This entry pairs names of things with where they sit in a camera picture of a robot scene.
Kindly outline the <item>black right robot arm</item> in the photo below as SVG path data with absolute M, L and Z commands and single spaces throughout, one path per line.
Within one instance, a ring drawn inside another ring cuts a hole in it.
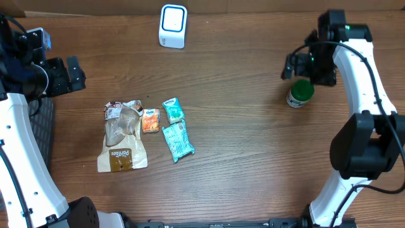
M 307 102 L 302 83 L 334 86 L 341 77 L 349 119 L 330 144 L 332 173 L 320 194 L 299 218 L 273 218 L 272 227 L 354 227 L 346 210 L 372 181 L 404 158 L 404 117 L 391 103 L 374 60 L 367 25 L 348 24 L 345 13 L 331 9 L 320 15 L 318 28 L 288 54 L 283 79 L 299 80 L 287 95 L 292 106 Z

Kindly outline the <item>grey plastic mesh basket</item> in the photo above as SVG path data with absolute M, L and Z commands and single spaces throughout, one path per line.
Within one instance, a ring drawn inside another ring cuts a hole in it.
M 51 155 L 54 141 L 55 105 L 51 98 L 42 98 L 39 112 L 29 117 L 35 140 L 44 163 L 50 170 Z

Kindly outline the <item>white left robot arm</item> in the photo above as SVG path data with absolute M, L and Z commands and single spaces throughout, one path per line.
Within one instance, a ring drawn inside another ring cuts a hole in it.
M 29 119 L 28 104 L 85 89 L 77 58 L 46 59 L 42 28 L 17 32 L 1 21 L 1 193 L 10 227 L 135 227 L 123 213 L 97 211 L 88 197 L 72 202 L 56 187 Z

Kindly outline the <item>small teal tissue packet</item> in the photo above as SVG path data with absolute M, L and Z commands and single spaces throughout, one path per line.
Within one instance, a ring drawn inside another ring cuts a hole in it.
M 164 101 L 162 105 L 166 111 L 170 124 L 180 122 L 185 118 L 185 113 L 183 112 L 178 98 L 171 98 L 167 101 Z

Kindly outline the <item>teal snack packet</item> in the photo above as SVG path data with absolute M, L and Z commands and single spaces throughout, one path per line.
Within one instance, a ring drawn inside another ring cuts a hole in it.
M 189 142 L 185 120 L 163 127 L 162 131 L 175 163 L 184 156 L 195 153 L 193 145 Z

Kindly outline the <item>orange tissue packet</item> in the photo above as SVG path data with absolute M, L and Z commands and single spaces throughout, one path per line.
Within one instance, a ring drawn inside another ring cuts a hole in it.
M 143 133 L 159 131 L 160 111 L 158 109 L 145 109 L 142 116 Z

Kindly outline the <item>brown paper bread bag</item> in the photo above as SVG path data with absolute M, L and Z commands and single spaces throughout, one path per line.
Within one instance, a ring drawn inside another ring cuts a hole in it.
M 148 166 L 141 141 L 143 111 L 139 100 L 104 105 L 104 140 L 97 157 L 98 172 L 121 172 Z

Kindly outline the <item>green lid jar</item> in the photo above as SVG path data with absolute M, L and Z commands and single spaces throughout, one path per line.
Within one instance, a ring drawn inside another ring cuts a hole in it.
M 298 80 L 287 94 L 286 102 L 292 108 L 303 107 L 315 93 L 314 85 L 308 80 Z

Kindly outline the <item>white barcode scanner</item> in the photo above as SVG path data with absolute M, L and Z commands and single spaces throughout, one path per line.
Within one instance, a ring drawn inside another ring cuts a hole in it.
M 176 4 L 166 4 L 161 9 L 159 43 L 166 48 L 183 49 L 187 26 L 187 9 Z

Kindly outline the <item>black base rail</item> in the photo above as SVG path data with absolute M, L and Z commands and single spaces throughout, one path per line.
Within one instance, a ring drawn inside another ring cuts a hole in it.
M 137 228 L 311 228 L 313 225 L 307 218 L 271 218 L 267 221 L 243 221 L 243 222 L 196 222 L 196 223 L 172 223 L 162 222 L 136 222 Z

